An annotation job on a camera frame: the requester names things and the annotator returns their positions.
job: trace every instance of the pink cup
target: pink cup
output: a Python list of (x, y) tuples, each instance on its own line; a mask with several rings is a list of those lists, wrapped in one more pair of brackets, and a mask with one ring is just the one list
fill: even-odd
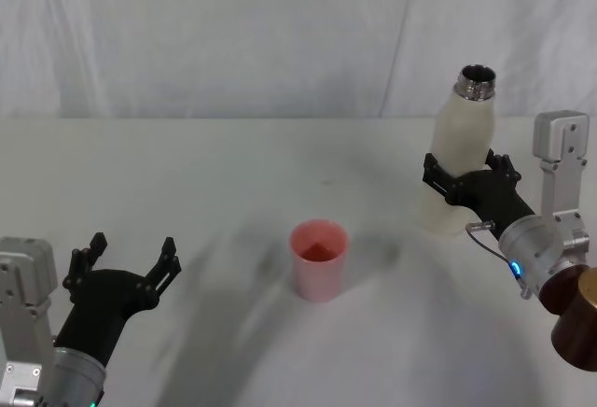
[(348, 236), (337, 223), (314, 219), (290, 234), (298, 294), (309, 302), (329, 302), (340, 294)]

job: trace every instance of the brown cylinder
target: brown cylinder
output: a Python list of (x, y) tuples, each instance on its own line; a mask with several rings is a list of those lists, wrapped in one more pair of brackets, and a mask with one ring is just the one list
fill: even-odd
[(588, 265), (575, 265), (549, 279), (539, 292), (539, 300), (543, 307), (556, 316), (562, 315), (578, 293), (578, 278), (587, 269)]
[(578, 279), (576, 295), (553, 328), (551, 343), (571, 365), (597, 372), (597, 268)]

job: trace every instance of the white table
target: white table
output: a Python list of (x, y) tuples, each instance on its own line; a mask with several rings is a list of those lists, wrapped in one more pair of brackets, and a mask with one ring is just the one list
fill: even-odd
[[(0, 232), (47, 238), (61, 280), (96, 231), (109, 243), (99, 267), (140, 274), (174, 236), (183, 272), (129, 321), (104, 407), (594, 405), (597, 374), (556, 355), (556, 318), (520, 299), (505, 265), (464, 235), (414, 224), (432, 126), (5, 120)], [(512, 156), (537, 208), (532, 130), (532, 119), (501, 119), (493, 148)], [(596, 172), (581, 197), (593, 237)], [(353, 241), (346, 290), (325, 305), (287, 282), (288, 232), (318, 217)], [(62, 288), (52, 301), (58, 331), (70, 303)]]

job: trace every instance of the metal bottle top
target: metal bottle top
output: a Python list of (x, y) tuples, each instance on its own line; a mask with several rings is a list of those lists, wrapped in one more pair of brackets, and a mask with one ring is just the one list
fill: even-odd
[(482, 64), (470, 64), (460, 72), (454, 91), (469, 101), (486, 101), (495, 96), (495, 72)]

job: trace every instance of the white curtain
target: white curtain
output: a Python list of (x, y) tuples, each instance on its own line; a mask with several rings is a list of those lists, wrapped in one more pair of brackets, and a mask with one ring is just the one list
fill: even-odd
[(0, 0), (1, 116), (434, 115), (467, 63), (595, 113), (597, 0)]

